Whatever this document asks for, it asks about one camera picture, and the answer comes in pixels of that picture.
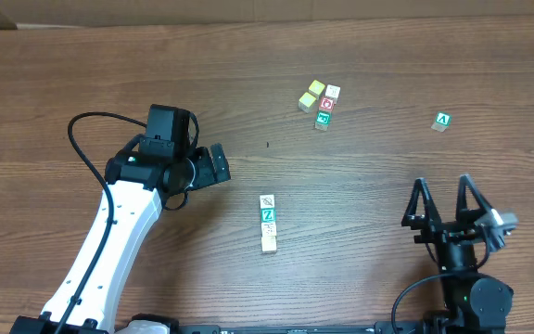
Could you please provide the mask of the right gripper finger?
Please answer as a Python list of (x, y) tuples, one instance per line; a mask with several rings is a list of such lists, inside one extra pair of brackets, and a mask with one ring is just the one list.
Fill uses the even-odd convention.
[(425, 178), (417, 178), (401, 225), (410, 228), (438, 228), (441, 219)]
[(462, 174), (457, 191), (456, 221), (475, 222), (492, 209), (491, 204), (478, 190), (471, 175)]

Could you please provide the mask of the white block blue side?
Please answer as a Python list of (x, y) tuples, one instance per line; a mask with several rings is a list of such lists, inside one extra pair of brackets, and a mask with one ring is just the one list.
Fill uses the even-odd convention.
[(260, 195), (261, 209), (272, 209), (275, 207), (274, 195)]

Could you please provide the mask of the white block blue H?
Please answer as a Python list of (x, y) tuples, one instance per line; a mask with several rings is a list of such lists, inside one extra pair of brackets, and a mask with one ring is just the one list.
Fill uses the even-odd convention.
[(276, 237), (277, 236), (276, 222), (262, 223), (261, 224), (261, 236), (263, 238)]

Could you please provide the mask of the yellow plain wooden block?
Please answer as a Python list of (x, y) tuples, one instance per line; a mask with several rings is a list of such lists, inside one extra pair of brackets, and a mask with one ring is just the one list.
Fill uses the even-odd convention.
[(261, 251), (263, 253), (277, 252), (277, 238), (276, 236), (268, 236), (261, 238)]

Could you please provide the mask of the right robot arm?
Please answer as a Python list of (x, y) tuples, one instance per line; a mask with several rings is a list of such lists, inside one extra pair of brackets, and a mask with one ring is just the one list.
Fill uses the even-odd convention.
[(397, 310), (405, 296), (437, 280), (444, 308), (426, 312), (414, 323), (414, 333), (503, 333), (514, 290), (479, 270), (491, 254), (505, 246), (505, 238), (518, 224), (515, 213), (495, 209), (467, 173), (459, 179), (455, 220), (444, 223), (426, 180), (416, 179), (401, 225), (418, 233), (414, 242), (426, 246), (439, 272), (412, 283), (399, 294), (390, 313), (392, 331), (402, 330)]

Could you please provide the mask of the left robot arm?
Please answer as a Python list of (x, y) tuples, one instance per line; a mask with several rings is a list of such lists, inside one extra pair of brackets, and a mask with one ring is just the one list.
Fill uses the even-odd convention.
[(102, 196), (65, 280), (37, 317), (19, 316), (14, 333), (112, 333), (126, 280), (151, 227), (173, 196), (230, 180), (221, 144), (198, 145), (194, 113), (151, 105), (145, 132), (93, 174)]

